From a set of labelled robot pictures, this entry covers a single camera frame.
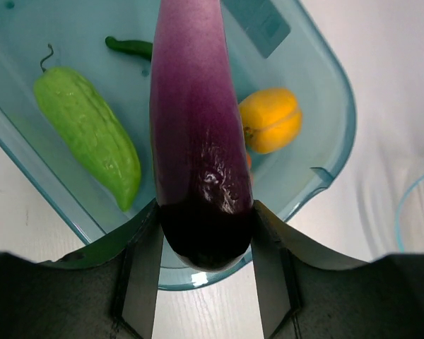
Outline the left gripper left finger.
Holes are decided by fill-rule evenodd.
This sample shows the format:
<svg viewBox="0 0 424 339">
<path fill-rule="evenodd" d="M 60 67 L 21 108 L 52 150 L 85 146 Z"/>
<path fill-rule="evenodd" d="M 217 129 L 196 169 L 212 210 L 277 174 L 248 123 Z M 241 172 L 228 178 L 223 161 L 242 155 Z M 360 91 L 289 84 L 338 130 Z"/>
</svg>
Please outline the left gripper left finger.
<svg viewBox="0 0 424 339">
<path fill-rule="evenodd" d="M 0 338 L 150 338 L 162 247 L 151 201 L 58 261 L 0 252 Z"/>
</svg>

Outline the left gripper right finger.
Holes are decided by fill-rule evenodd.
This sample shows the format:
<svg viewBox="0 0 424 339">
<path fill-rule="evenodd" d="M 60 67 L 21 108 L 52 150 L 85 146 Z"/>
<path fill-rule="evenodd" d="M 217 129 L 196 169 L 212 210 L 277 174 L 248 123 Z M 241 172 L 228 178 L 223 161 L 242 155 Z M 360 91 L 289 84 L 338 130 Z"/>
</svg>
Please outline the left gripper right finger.
<svg viewBox="0 0 424 339">
<path fill-rule="evenodd" d="M 265 338 L 424 338 L 424 254 L 360 261 L 259 201 L 251 247 Z"/>
</svg>

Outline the clear zip top bag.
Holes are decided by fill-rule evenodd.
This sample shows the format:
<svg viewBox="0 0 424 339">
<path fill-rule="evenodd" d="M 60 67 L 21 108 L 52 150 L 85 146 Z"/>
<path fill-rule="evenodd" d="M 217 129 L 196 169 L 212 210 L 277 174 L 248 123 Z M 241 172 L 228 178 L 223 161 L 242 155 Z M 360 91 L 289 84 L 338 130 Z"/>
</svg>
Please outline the clear zip top bag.
<svg viewBox="0 0 424 339">
<path fill-rule="evenodd" d="M 424 164 L 408 172 L 396 209 L 395 235 L 401 252 L 424 252 Z"/>
</svg>

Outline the orange fake fruit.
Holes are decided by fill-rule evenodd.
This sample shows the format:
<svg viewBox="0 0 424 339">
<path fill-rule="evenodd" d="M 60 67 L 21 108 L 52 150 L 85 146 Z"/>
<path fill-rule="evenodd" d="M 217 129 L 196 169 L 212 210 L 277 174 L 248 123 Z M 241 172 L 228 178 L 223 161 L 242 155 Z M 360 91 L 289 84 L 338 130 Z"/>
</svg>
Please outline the orange fake fruit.
<svg viewBox="0 0 424 339">
<path fill-rule="evenodd" d="M 252 173 L 252 159 L 251 159 L 251 156 L 248 152 L 246 152 L 246 156 L 247 156 L 247 165 L 248 165 L 248 168 L 249 168 L 249 177 L 250 177 L 251 184 L 253 185 L 254 176 L 253 176 L 253 173 Z"/>
</svg>

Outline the purple fake eggplant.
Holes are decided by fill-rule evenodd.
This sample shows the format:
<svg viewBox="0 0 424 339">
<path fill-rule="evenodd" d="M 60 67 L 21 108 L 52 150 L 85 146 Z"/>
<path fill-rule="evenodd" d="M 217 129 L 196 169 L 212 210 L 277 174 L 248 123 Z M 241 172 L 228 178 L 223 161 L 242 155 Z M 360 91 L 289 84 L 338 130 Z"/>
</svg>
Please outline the purple fake eggplant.
<svg viewBox="0 0 424 339">
<path fill-rule="evenodd" d="M 252 238 L 253 197 L 218 1 L 162 1 L 150 123 L 160 223 L 188 266 L 235 265 Z"/>
</svg>

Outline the yellow fake fruit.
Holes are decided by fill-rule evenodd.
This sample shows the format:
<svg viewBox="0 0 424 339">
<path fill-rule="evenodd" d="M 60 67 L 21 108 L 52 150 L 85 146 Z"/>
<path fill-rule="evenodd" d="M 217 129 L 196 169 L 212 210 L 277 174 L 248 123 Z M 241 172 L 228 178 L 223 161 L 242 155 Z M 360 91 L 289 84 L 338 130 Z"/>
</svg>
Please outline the yellow fake fruit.
<svg viewBox="0 0 424 339">
<path fill-rule="evenodd" d="M 280 150 L 301 132 L 302 110 L 294 93 L 287 88 L 256 91 L 238 107 L 245 143 L 256 153 Z"/>
</svg>

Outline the light green fake vegetable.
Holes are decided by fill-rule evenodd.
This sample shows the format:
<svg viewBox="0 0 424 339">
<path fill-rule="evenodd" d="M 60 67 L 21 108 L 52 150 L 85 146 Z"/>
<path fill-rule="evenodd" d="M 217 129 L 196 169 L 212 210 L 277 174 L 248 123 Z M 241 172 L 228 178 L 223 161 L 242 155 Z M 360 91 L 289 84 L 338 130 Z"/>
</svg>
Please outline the light green fake vegetable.
<svg viewBox="0 0 424 339">
<path fill-rule="evenodd" d="M 40 67 L 33 85 L 40 111 L 75 159 L 130 209 L 141 183 L 134 143 L 95 86 L 68 66 Z"/>
</svg>

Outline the green fake chili pepper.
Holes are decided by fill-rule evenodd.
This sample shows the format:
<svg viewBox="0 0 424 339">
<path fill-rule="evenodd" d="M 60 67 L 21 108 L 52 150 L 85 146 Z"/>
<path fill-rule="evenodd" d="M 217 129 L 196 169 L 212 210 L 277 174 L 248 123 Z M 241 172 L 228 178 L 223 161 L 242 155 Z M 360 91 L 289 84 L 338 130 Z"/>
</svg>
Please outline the green fake chili pepper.
<svg viewBox="0 0 424 339">
<path fill-rule="evenodd" d="M 116 52 L 134 55 L 151 61 L 153 54 L 153 44 L 142 40 L 117 40 L 112 36 L 105 38 L 106 46 Z"/>
</svg>

